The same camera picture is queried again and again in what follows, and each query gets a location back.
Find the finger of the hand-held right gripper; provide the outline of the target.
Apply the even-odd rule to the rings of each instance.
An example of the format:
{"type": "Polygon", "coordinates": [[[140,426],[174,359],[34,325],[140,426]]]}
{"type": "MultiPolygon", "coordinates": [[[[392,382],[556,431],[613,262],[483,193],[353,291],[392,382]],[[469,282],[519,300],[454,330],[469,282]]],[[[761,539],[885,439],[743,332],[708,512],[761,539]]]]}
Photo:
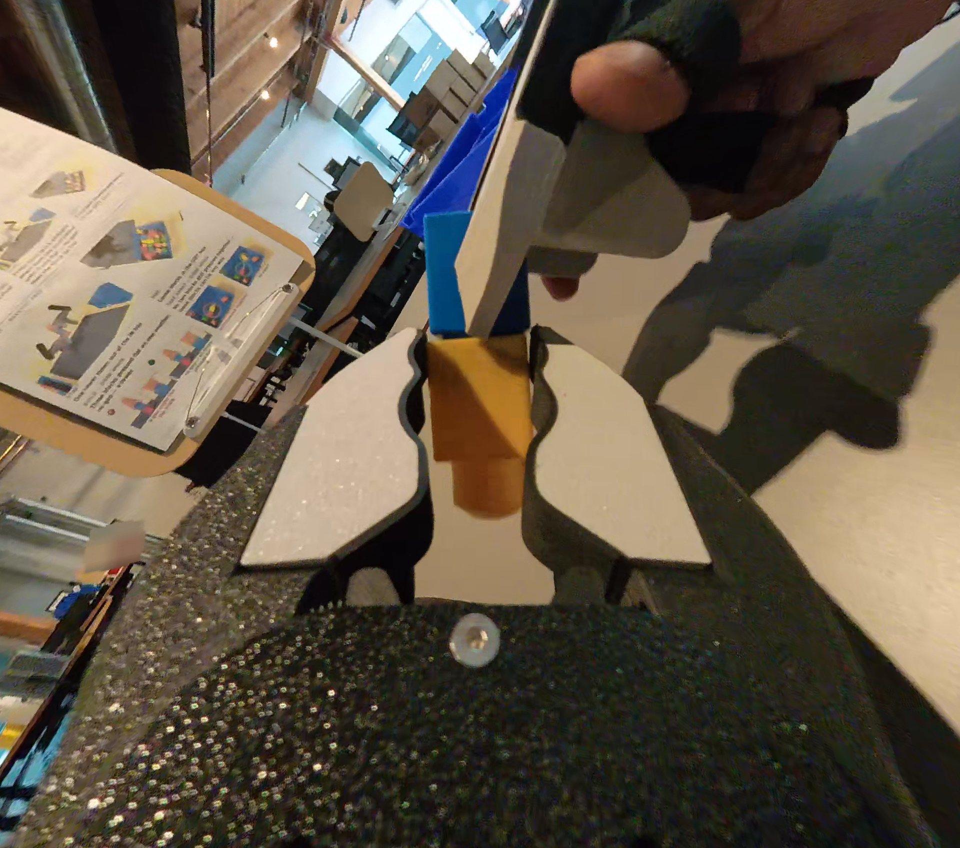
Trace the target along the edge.
{"type": "Polygon", "coordinates": [[[522,115],[522,99],[533,78],[546,34],[560,0],[534,0],[528,44],[510,101],[486,159],[471,205],[471,218],[455,260],[465,331],[489,338],[526,254],[540,232],[546,206],[567,156],[556,134],[522,115]]]}

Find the person's right hand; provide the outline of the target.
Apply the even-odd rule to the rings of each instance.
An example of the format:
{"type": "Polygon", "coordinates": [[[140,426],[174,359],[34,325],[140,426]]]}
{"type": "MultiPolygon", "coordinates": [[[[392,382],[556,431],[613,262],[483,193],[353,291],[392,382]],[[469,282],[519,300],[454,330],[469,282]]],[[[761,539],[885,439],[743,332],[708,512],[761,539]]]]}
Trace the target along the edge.
{"type": "Polygon", "coordinates": [[[595,122],[647,135],[687,110],[763,113],[775,118],[740,193],[688,184],[691,216],[746,221],[785,206],[811,188],[847,129],[847,107],[820,105],[834,86],[871,82],[904,49],[927,35],[955,0],[717,0],[717,20],[739,32],[739,54],[719,73],[691,62],[678,46],[652,38],[658,13],[681,33],[706,32],[705,17],[681,21],[690,2],[630,0],[628,26],[640,26],[580,57],[571,96],[595,122]]]}

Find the yellow mega block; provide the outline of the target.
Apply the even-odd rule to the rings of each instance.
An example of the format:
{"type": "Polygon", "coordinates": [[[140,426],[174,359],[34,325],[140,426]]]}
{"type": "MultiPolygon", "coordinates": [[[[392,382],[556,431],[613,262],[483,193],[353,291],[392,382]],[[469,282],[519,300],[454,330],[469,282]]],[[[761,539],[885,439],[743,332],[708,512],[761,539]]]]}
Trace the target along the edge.
{"type": "Polygon", "coordinates": [[[433,457],[450,466],[454,506],[518,513],[534,435],[526,334],[433,340],[426,359],[433,457]]]}

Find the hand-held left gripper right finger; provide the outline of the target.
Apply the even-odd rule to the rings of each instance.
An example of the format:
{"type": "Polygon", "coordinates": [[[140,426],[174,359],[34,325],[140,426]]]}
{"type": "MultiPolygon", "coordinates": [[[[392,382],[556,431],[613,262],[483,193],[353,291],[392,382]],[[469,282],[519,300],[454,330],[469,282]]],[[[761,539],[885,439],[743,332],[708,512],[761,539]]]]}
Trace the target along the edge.
{"type": "Polygon", "coordinates": [[[545,326],[531,332],[530,368],[521,533],[553,576],[553,601],[618,603],[635,569],[708,569],[712,557],[642,396],[545,326]]]}

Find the blue mega block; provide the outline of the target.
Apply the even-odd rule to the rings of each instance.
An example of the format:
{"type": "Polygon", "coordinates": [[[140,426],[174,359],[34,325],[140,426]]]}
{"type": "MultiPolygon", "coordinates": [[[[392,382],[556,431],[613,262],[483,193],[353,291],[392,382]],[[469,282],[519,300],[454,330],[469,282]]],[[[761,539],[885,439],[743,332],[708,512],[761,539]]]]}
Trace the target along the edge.
{"type": "MultiPolygon", "coordinates": [[[[467,210],[448,211],[429,214],[424,219],[428,323],[430,332],[437,338],[470,336],[455,272],[455,259],[469,228],[470,216],[467,210]]],[[[494,338],[516,336],[530,328],[529,274],[527,264],[523,263],[491,335],[494,338]]]]}

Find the tan rounded board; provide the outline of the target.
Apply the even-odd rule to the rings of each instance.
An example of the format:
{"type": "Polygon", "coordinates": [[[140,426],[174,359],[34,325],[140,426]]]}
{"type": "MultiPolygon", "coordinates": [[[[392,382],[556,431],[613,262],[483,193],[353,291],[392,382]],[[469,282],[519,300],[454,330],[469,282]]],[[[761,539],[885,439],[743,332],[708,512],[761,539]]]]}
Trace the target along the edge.
{"type": "Polygon", "coordinates": [[[338,189],[331,214],[357,242],[369,242],[378,229],[378,220],[394,204],[394,191],[378,169],[361,163],[338,189]]]}

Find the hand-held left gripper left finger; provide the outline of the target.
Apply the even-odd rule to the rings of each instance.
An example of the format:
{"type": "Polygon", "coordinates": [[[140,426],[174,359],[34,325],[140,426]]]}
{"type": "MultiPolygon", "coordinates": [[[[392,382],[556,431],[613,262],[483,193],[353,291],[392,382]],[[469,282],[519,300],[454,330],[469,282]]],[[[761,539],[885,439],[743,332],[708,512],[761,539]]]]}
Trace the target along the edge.
{"type": "Polygon", "coordinates": [[[308,402],[240,556],[240,572],[315,569],[337,593],[357,573],[387,577],[400,603],[433,540],[426,335],[406,328],[308,402]]]}

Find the stack of cardboard boxes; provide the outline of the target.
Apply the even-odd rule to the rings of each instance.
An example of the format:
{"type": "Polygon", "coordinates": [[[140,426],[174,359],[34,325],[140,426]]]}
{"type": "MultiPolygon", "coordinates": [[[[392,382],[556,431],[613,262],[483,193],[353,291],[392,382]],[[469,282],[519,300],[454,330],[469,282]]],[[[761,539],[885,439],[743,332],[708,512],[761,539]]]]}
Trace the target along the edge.
{"type": "Polygon", "coordinates": [[[453,51],[404,104],[400,112],[404,124],[398,135],[402,144],[426,151],[448,141],[495,72],[488,54],[480,52],[469,62],[453,51]]]}

